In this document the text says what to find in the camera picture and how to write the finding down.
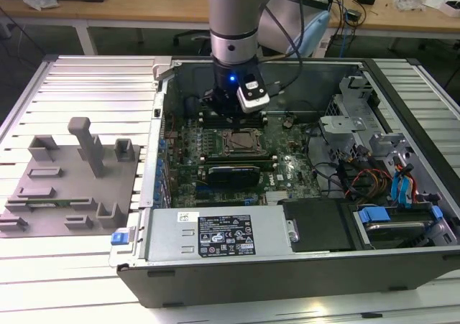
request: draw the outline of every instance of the cpu socket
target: cpu socket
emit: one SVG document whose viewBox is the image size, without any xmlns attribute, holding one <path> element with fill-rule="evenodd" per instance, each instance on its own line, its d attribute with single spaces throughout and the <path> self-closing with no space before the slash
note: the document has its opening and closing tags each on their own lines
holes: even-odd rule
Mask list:
<svg viewBox="0 0 460 324">
<path fill-rule="evenodd" d="M 224 154 L 260 154 L 260 133 L 256 129 L 242 129 L 238 131 L 223 131 Z"/>
</svg>

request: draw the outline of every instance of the desk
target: desk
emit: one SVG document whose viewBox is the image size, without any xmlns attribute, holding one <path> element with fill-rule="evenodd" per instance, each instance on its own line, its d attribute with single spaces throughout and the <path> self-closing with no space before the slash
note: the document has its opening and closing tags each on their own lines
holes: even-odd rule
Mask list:
<svg viewBox="0 0 460 324">
<path fill-rule="evenodd" d="M 75 27 L 85 55 L 97 54 L 88 27 L 208 29 L 207 0 L 105 0 L 102 3 L 61 0 L 60 4 L 56 9 L 36 11 L 21 0 L 0 0 L 0 6 L 20 24 Z M 345 4 L 349 8 L 355 6 L 350 0 Z M 366 22 L 356 30 L 356 35 L 460 38 L 460 19 L 429 7 L 425 11 L 401 12 L 393 6 L 393 0 L 376 0 L 366 9 Z M 8 22 L 6 17 L 0 17 L 0 23 Z M 329 28 L 315 57 L 325 55 L 338 25 L 339 10 L 334 4 Z"/>
<path fill-rule="evenodd" d="M 89 27 L 208 29 L 208 0 L 59 0 L 54 9 L 37 11 L 22 0 L 0 0 L 18 24 L 72 26 L 85 55 L 97 55 Z M 0 17 L 0 23 L 11 23 Z"/>
<path fill-rule="evenodd" d="M 422 39 L 460 38 L 460 19 L 448 17 L 437 9 L 426 7 L 425 11 L 398 11 L 394 0 L 376 0 L 374 5 L 364 5 L 366 21 L 356 29 L 356 35 L 370 37 L 407 37 Z M 345 0 L 348 9 L 362 11 L 352 0 Z M 336 4 L 331 10 L 329 28 L 321 40 L 314 57 L 324 57 L 327 45 L 339 25 L 340 13 Z"/>
</svg>

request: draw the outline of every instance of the blue latch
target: blue latch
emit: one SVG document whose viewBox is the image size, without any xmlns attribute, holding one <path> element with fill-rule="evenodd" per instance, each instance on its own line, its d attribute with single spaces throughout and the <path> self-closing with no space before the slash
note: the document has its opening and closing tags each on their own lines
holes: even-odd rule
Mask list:
<svg viewBox="0 0 460 324">
<path fill-rule="evenodd" d="M 115 232 L 115 233 L 112 233 L 110 243 L 112 245 L 127 245 L 127 244 L 129 244 L 129 232 Z"/>
<path fill-rule="evenodd" d="M 385 207 L 365 207 L 358 214 L 362 223 L 391 221 Z"/>
<path fill-rule="evenodd" d="M 434 205 L 433 207 L 431 207 L 431 212 L 433 213 L 434 217 L 436 218 L 436 221 L 439 221 L 443 218 L 443 212 L 441 211 L 441 209 L 437 206 L 437 205 Z"/>
</svg>

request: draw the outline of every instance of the power supply label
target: power supply label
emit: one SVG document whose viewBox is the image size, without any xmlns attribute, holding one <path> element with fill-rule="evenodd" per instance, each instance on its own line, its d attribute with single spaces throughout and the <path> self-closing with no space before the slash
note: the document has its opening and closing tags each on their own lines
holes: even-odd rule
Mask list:
<svg viewBox="0 0 460 324">
<path fill-rule="evenodd" d="M 202 257 L 256 254 L 251 216 L 199 217 L 198 254 Z"/>
</svg>

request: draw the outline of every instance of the floor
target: floor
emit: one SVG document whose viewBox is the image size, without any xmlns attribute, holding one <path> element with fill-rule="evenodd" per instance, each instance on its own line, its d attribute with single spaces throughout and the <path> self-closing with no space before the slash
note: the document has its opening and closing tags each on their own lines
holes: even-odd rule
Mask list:
<svg viewBox="0 0 460 324">
<path fill-rule="evenodd" d="M 82 55 L 72 27 L 27 26 L 25 31 L 47 54 Z M 182 38 L 177 47 L 173 46 L 173 35 L 178 32 L 146 29 L 145 42 L 138 44 L 133 29 L 91 29 L 100 55 L 197 55 L 201 42 L 189 37 Z M 30 40 L 21 34 L 17 27 L 13 28 L 11 38 L 0 43 L 0 123 L 6 118 L 42 59 Z M 345 57 L 416 58 L 441 85 L 460 66 L 460 52 L 452 48 L 454 40 L 427 40 L 425 49 L 420 50 L 422 41 L 401 39 L 394 51 L 387 49 L 390 42 L 390 38 L 356 37 Z M 339 56 L 341 41 L 336 43 L 330 47 L 326 57 Z M 460 101 L 460 72 L 449 83 L 447 91 L 456 101 Z"/>
</svg>

